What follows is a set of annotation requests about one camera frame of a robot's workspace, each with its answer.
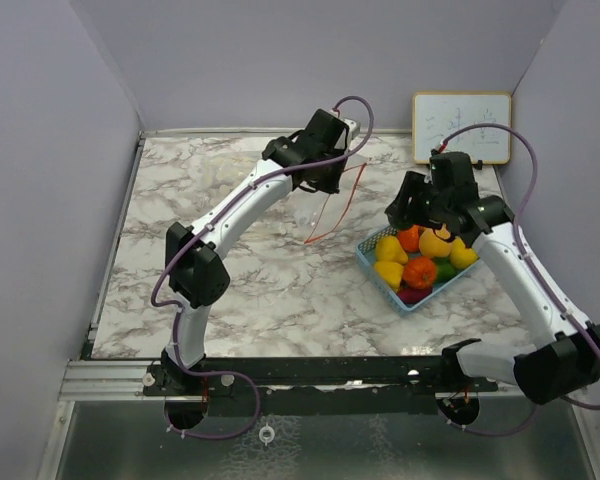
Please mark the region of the clear zip bag orange zipper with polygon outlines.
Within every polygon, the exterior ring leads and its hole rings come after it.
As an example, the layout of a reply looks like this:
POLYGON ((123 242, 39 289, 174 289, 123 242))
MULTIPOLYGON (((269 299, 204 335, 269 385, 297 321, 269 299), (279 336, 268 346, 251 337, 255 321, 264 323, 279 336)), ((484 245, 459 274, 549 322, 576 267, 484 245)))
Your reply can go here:
MULTIPOLYGON (((258 151, 229 152, 207 158, 202 183, 207 205, 196 218, 212 217, 226 197, 244 187, 248 177, 256 177, 259 158, 258 151)), ((242 237, 280 235, 300 243, 312 243, 337 232, 352 216, 354 197, 368 163, 369 159, 360 155, 349 159, 337 194, 310 193, 303 184, 267 209, 242 237)))

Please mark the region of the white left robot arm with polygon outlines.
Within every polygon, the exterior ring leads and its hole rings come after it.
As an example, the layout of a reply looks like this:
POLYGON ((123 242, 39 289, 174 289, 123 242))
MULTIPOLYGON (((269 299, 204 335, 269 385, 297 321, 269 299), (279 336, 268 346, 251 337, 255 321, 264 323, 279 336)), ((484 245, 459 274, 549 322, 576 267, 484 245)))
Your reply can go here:
POLYGON ((166 382, 186 395, 200 385, 196 366, 205 356, 204 336, 211 305, 226 292, 230 277, 224 265, 240 236, 277 201, 302 183, 316 191, 335 193, 344 160, 318 168, 288 172, 338 158, 350 148, 360 124, 337 111, 316 110, 307 126, 269 141, 252 171, 204 217, 186 227, 179 222, 166 234, 165 268, 177 303, 164 361, 173 362, 166 382))

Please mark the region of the orange toy pumpkin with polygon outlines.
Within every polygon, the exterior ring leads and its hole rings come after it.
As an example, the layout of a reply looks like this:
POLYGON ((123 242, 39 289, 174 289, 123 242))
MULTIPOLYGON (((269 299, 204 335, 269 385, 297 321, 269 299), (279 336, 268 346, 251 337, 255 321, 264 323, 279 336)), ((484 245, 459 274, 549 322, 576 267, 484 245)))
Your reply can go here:
POLYGON ((403 282, 415 289, 432 287, 436 280, 434 262, 426 256, 411 258, 404 267, 403 282))

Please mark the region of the orange yellow toy mango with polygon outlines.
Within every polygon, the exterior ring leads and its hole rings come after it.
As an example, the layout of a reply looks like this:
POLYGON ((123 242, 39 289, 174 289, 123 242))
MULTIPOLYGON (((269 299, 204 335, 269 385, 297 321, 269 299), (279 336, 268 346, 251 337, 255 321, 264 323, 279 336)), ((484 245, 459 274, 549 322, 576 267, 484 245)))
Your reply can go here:
POLYGON ((419 238, 419 251, 428 258, 446 258, 452 250, 451 234, 442 226, 439 229, 425 228, 419 238))

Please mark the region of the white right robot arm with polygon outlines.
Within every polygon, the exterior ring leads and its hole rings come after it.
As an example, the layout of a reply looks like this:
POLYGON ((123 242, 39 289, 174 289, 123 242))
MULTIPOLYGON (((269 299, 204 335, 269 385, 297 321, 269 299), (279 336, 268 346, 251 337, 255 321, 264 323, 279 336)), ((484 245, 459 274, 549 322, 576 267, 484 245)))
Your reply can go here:
POLYGON ((530 331, 530 349, 480 339, 445 348, 439 378, 447 389, 461 391, 484 377, 515 385, 544 405, 600 379, 600 323, 567 300, 505 201, 480 195, 468 154, 433 156, 428 175, 407 172, 385 213, 395 229, 444 227, 461 239, 493 272, 530 331))

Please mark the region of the orange toy pepper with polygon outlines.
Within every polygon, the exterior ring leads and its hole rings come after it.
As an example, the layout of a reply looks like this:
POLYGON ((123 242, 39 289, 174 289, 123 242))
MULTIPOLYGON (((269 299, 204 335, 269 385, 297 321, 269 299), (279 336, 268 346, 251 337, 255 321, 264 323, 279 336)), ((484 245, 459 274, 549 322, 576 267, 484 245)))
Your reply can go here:
POLYGON ((414 225, 409 229, 397 231, 396 238, 406 253, 418 253, 420 251, 420 234, 421 228, 418 225, 414 225))

